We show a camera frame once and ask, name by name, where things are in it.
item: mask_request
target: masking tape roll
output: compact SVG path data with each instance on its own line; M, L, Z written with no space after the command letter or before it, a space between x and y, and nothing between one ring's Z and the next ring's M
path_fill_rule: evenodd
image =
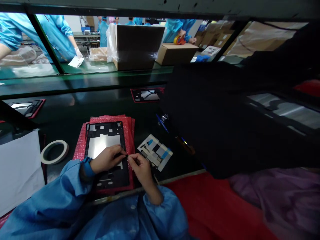
M52 149L54 146L59 145L59 144L63 144L63 151L60 154L59 157L57 157L56 159L53 159L51 161L46 160L46 157L48 155L48 152L50 151L50 149ZM41 162L44 164L56 164L58 162L61 162L65 156L68 154L69 151L69 145L63 141L63 140L57 140L57 141L53 141L52 143L49 143L41 152Z

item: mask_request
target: stool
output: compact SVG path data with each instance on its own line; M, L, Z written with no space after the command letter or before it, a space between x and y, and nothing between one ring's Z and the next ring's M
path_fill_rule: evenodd
M91 42L91 47L92 48L97 48L97 47L100 47L100 43L98 43L98 42Z
M81 43L81 45L82 45L82 46L86 46L86 48L87 48L87 54L88 54L88 56L89 56L90 43L88 43L88 42L83 42L83 43Z

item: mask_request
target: white sheet of paper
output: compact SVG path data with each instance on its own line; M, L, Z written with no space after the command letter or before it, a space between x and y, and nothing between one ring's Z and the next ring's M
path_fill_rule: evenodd
M80 67L80 65L82 64L82 62L83 62L83 60L84 60L84 58L78 58L78 56L74 56L73 57L73 59L71 60L71 62L69 62L69 66L71 66L71 67L75 67L75 68L77 68L77 67Z
M38 130L0 145L0 217L44 186Z

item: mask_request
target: box lid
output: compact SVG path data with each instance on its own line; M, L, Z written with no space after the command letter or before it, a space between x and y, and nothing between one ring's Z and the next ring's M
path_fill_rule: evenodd
M162 44L163 47L168 48L168 49L181 49L181 48L198 48L195 45L192 45L190 43L186 43L183 45L176 45L174 43L163 43Z

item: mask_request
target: left hand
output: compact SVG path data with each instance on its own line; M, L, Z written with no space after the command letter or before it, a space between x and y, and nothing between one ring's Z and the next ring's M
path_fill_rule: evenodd
M114 158L114 156L118 153L121 153L121 155L117 158ZM127 153L119 144L113 145L105 148L95 159L92 159L90 166L95 174L108 171L121 162L126 155Z
M79 50L79 48L75 48L74 50L76 50L76 54L77 54L77 56L78 56L79 59L83 57L83 56L82 56L82 53L81 53L80 50Z
M197 41L197 38L190 38L189 39L189 43L191 43L191 44L195 44L196 41Z

